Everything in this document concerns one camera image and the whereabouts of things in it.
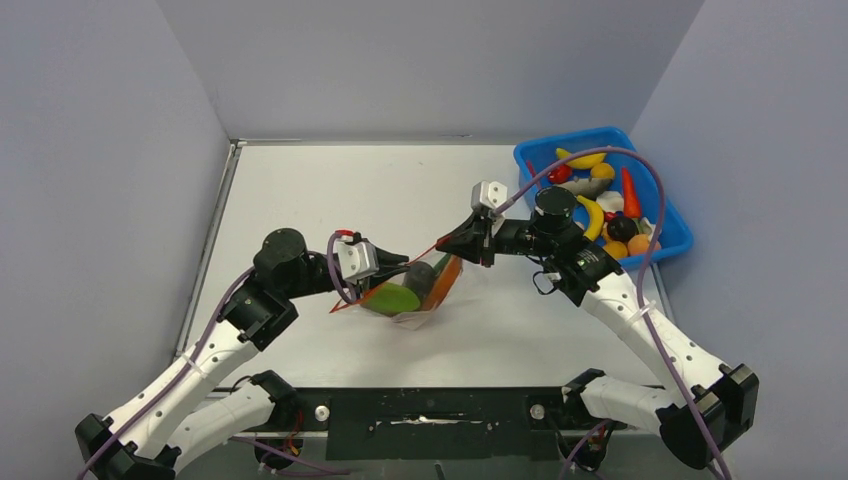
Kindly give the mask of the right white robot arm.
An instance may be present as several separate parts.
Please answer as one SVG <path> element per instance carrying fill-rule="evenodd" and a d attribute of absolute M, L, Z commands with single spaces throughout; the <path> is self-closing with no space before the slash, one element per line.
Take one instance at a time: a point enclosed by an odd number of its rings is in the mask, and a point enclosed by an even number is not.
<path fill-rule="evenodd" d="M 559 187 L 540 190 L 527 220 L 506 219 L 496 182 L 476 185 L 471 215 L 437 243 L 438 251 L 490 267 L 498 255 L 533 258 L 554 291 L 601 321 L 655 375 L 659 386 L 618 380 L 588 369 L 562 388 L 572 425 L 595 419 L 658 436 L 690 468 L 703 470 L 754 420 L 759 379 L 688 338 L 638 289 L 620 263 L 590 241 L 572 216 L 579 199 Z"/>

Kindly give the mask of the clear zip top bag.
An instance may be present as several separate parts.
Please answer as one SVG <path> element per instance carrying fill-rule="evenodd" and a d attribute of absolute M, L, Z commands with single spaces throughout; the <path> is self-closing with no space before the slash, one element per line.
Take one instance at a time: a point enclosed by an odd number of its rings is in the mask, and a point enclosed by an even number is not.
<path fill-rule="evenodd" d="M 443 310 L 457 313 L 481 302 L 490 286 L 481 267 L 434 246 L 409 258 L 344 237 L 335 251 L 344 296 L 332 314 L 379 317 L 416 330 Z"/>

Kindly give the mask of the green toy starfruit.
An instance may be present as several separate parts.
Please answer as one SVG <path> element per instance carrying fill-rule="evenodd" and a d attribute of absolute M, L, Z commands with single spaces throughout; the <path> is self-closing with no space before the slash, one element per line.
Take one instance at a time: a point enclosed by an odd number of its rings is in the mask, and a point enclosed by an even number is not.
<path fill-rule="evenodd" d="M 421 300 L 413 290 L 403 285 L 385 283 L 371 290 L 363 299 L 361 306 L 377 314 L 393 317 L 417 311 L 421 306 Z"/>

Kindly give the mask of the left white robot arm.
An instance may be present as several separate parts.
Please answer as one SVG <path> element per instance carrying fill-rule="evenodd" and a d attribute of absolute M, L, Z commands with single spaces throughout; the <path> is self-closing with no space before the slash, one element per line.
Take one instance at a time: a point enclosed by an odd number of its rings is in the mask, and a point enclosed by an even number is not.
<path fill-rule="evenodd" d="M 326 251 L 318 253 L 295 229 L 272 231 L 194 345 L 124 405 L 105 416 L 90 414 L 77 425 L 85 460 L 78 476 L 173 479 L 226 439 L 292 410 L 294 389 L 272 371 L 253 375 L 207 407 L 200 403 L 294 322 L 295 299 L 345 285 L 358 293 L 400 273 L 408 261 L 355 232 L 333 233 Z"/>

